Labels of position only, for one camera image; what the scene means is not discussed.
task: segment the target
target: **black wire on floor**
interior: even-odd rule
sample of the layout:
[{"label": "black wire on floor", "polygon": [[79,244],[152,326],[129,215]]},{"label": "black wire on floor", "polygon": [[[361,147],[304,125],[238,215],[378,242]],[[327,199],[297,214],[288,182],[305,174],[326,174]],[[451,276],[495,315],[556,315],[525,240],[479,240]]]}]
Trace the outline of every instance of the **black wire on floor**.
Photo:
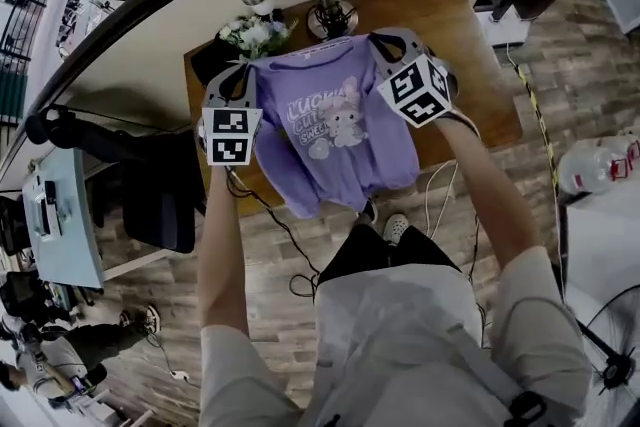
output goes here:
[{"label": "black wire on floor", "polygon": [[[473,287],[473,271],[476,268],[476,262],[478,261],[478,236],[480,234],[480,221],[478,220],[478,216],[476,215],[476,231],[475,231],[475,240],[473,243],[473,258],[471,260],[471,269],[469,269],[469,275],[467,276],[467,279],[469,280],[469,283],[471,283],[471,286]],[[486,310],[480,305],[479,302],[476,302],[476,306],[478,307],[478,310],[480,311],[480,318],[482,319],[482,338],[480,343],[482,344],[484,342],[484,331],[485,328],[487,326],[489,326],[491,324],[491,322],[487,323],[487,312]]]},{"label": "black wire on floor", "polygon": [[[249,197],[252,197],[256,201],[258,201],[264,207],[264,209],[267,211],[267,213],[269,214],[271,219],[273,219],[273,222],[276,223],[280,228],[282,228],[287,233],[287,235],[291,239],[291,242],[293,243],[293,247],[295,247],[296,250],[298,251],[298,253],[300,253],[304,257],[304,259],[307,262],[307,265],[309,266],[309,269],[312,272],[312,275],[311,275],[311,277],[309,277],[309,276],[306,276],[305,274],[302,274],[302,273],[296,273],[293,276],[291,276],[291,279],[289,280],[289,292],[291,292],[293,295],[298,296],[298,297],[310,297],[315,302],[316,291],[318,289],[318,278],[320,277],[320,271],[318,269],[316,269],[316,267],[314,267],[314,265],[311,263],[311,260],[309,259],[307,254],[298,245],[298,242],[296,242],[296,239],[294,238],[293,233],[291,233],[291,228],[289,228],[289,226],[287,226],[286,223],[284,223],[280,219],[278,219],[278,217],[276,216],[275,212],[271,208],[271,205],[269,205],[266,201],[264,201],[258,195],[257,192],[255,192],[255,191],[253,191],[251,189],[247,189],[245,187],[242,187],[242,188],[239,187],[238,184],[236,183],[236,179],[235,179],[234,173],[228,167],[225,167],[225,170],[227,172],[227,189],[229,189],[229,193],[234,198],[249,198]],[[307,283],[309,283],[309,285],[311,287],[311,292],[310,293],[298,292],[298,291],[296,291],[294,289],[293,283],[296,280],[300,280],[300,279],[303,280],[303,281],[306,281]]]},{"label": "black wire on floor", "polygon": [[[151,347],[155,349],[160,349],[162,351],[162,354],[164,355],[164,360],[167,363],[167,370],[169,370],[169,373],[173,377],[175,372],[171,368],[171,363],[169,363],[169,356],[167,356],[167,351],[164,350],[164,346],[162,345],[160,338],[158,338],[158,335],[156,335],[155,333],[149,333],[147,335],[147,342],[149,343],[149,345],[151,345]],[[200,389],[200,386],[198,386],[197,384],[193,384],[192,382],[189,382],[189,380],[186,377],[183,379],[183,381],[187,383],[189,386],[193,386],[194,388]]]}]

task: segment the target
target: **desk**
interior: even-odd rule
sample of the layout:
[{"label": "desk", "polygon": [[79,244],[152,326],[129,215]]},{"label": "desk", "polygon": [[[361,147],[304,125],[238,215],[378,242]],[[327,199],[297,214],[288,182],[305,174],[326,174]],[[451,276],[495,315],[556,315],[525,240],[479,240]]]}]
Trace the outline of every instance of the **desk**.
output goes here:
[{"label": "desk", "polygon": [[22,188],[31,248],[44,281],[88,288],[102,288],[104,281],[164,258],[172,251],[162,249],[107,270],[102,261],[89,215],[84,183],[82,152],[55,148],[40,161],[40,180],[55,184],[58,218],[62,236],[43,240],[35,231],[37,205],[34,197],[36,173],[29,175]]},{"label": "desk", "polygon": [[[407,27],[428,45],[435,54],[448,61],[458,79],[459,94],[456,105],[478,126],[487,147],[517,141],[522,135],[513,101],[500,87],[502,78],[493,49],[487,44],[468,0],[348,0],[358,9],[360,23],[357,34],[367,34],[389,26]],[[285,10],[287,21],[298,18],[298,24],[283,53],[299,50],[317,42],[306,32],[304,20],[313,2]],[[203,86],[185,55],[185,74],[191,120],[200,118],[206,84]],[[450,160],[453,155],[437,128],[427,125],[410,128],[420,167]],[[208,188],[210,169],[203,155],[199,155],[205,187]],[[255,157],[249,166],[238,169],[243,182],[255,190],[272,206],[283,203],[279,194],[266,180]],[[241,216],[253,214],[261,206],[253,198],[238,200]]]}]

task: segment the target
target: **white flowers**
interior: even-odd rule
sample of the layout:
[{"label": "white flowers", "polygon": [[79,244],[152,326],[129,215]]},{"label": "white flowers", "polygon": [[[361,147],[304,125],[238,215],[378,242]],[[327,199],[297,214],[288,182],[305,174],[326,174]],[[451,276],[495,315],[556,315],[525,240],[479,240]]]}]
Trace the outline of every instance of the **white flowers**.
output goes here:
[{"label": "white flowers", "polygon": [[218,35],[240,50],[241,57],[257,59],[276,51],[289,38],[297,20],[287,27],[282,22],[262,20],[259,16],[238,18],[225,25]]},{"label": "white flowers", "polygon": [[244,32],[240,33],[240,39],[249,47],[252,45],[261,45],[271,37],[269,29],[262,25],[257,24]]}]

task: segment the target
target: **white sneaker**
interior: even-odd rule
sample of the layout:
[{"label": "white sneaker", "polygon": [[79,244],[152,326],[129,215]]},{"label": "white sneaker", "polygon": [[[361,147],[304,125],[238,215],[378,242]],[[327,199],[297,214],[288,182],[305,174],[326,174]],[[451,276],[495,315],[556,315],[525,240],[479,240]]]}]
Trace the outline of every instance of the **white sneaker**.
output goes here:
[{"label": "white sneaker", "polygon": [[384,225],[384,232],[382,238],[385,242],[397,246],[400,242],[400,237],[409,227],[409,219],[403,214],[393,214],[387,220],[387,224]]},{"label": "white sneaker", "polygon": [[147,306],[146,318],[144,321],[144,327],[149,334],[156,334],[160,331],[160,314],[158,310],[152,305]]}]

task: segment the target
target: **water bottle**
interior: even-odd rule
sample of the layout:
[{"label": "water bottle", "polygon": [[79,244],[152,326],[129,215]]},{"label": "water bottle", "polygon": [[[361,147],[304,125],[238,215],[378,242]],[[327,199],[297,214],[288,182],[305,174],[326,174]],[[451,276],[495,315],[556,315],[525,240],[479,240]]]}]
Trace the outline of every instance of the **water bottle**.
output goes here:
[{"label": "water bottle", "polygon": [[604,146],[574,145],[560,159],[558,180],[568,194],[603,192],[629,175],[626,155]]},{"label": "water bottle", "polygon": [[629,171],[633,170],[635,161],[640,158],[640,141],[632,133],[601,137],[598,139],[597,146],[604,146],[616,155],[623,155],[629,163]]}]

